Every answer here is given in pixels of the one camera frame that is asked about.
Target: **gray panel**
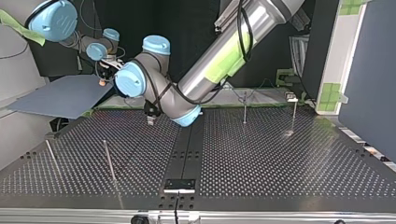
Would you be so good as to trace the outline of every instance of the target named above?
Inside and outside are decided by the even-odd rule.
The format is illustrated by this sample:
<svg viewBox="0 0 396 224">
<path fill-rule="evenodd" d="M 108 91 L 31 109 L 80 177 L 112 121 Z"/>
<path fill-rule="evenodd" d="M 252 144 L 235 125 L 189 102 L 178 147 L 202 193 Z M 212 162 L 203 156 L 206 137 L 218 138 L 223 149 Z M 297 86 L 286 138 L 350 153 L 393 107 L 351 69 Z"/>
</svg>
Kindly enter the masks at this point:
<svg viewBox="0 0 396 224">
<path fill-rule="evenodd" d="M 368 3 L 339 119 L 352 132 L 396 161 L 396 1 Z"/>
<path fill-rule="evenodd" d="M 22 97 L 7 108 L 20 112 L 77 119 L 112 88 L 100 86 L 97 76 L 62 77 Z"/>
<path fill-rule="evenodd" d="M 166 117 L 148 126 L 142 111 L 95 112 L 52 143 L 56 161 L 34 151 L 0 173 L 0 206 L 155 209 L 180 132 Z"/>
<path fill-rule="evenodd" d="M 193 158 L 184 174 L 198 179 L 194 210 L 396 212 L 396 174 L 327 119 L 251 108 L 243 124 L 243 113 L 206 110 L 194 124 L 201 167 Z"/>
</svg>

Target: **green label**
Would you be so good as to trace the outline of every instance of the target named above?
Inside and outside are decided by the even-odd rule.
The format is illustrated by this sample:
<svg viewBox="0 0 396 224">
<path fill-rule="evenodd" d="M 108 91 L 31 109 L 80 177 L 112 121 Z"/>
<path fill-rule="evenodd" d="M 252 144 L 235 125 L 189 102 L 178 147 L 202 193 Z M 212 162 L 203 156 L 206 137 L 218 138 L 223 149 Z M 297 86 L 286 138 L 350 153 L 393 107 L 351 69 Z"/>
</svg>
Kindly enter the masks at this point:
<svg viewBox="0 0 396 224">
<path fill-rule="evenodd" d="M 244 46 L 248 50 L 248 32 L 244 32 L 242 37 Z M 230 77 L 233 76 L 244 64 L 245 61 L 239 44 L 239 36 L 236 31 L 212 60 L 206 70 L 205 77 L 213 83 L 219 83 L 227 75 Z"/>
</svg>

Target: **gray wall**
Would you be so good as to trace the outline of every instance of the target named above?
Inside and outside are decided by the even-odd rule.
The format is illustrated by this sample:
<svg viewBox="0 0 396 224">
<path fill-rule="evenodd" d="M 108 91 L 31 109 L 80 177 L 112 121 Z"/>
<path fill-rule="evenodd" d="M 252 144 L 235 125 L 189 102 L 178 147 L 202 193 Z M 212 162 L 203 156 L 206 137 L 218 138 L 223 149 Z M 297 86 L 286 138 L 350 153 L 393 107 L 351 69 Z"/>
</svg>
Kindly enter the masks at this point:
<svg viewBox="0 0 396 224">
<path fill-rule="evenodd" d="M 339 119 L 396 161 L 395 0 L 367 5 Z"/>
<path fill-rule="evenodd" d="M 0 58 L 14 55 L 26 41 L 14 30 L 0 24 Z M 38 74 L 32 52 L 0 59 L 0 170 L 26 151 L 36 147 L 50 131 L 50 117 L 13 112 L 6 106 L 28 92 L 45 85 Z"/>
</svg>

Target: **gray sheet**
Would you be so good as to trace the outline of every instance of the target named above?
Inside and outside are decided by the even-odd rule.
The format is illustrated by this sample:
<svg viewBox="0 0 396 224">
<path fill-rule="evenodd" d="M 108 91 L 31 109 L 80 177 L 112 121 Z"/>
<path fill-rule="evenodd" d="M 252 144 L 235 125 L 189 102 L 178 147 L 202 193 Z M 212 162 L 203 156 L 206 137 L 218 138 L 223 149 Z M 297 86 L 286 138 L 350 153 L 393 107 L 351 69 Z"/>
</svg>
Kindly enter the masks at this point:
<svg viewBox="0 0 396 224">
<path fill-rule="evenodd" d="M 112 88 L 94 75 L 62 77 L 22 97 L 7 108 L 20 112 L 77 119 Z"/>
<path fill-rule="evenodd" d="M 353 133 L 396 161 L 394 29 L 396 1 L 369 2 L 339 119 Z"/>
</svg>

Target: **metal bar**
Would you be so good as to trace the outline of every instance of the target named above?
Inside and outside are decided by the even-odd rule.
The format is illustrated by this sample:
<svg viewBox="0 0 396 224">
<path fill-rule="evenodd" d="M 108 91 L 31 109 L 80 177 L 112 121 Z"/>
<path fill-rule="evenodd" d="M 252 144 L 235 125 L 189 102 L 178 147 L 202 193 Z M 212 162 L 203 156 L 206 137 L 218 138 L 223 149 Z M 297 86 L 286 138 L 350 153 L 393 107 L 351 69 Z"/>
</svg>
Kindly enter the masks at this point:
<svg viewBox="0 0 396 224">
<path fill-rule="evenodd" d="M 55 154 L 53 154 L 53 151 L 52 151 L 52 146 L 50 145 L 50 140 L 47 139 L 46 144 L 47 144 L 47 148 L 49 149 L 50 156 L 52 157 L 53 160 L 56 160 Z"/>
<path fill-rule="evenodd" d="M 108 150 L 108 146 L 107 146 L 107 141 L 106 140 L 103 140 L 103 146 L 105 147 L 106 156 L 107 156 L 107 162 L 108 162 L 108 166 L 110 167 L 111 176 L 113 177 L 114 181 L 117 181 L 116 175 L 114 174 L 113 162 L 111 161 L 110 151 Z"/>
</svg>

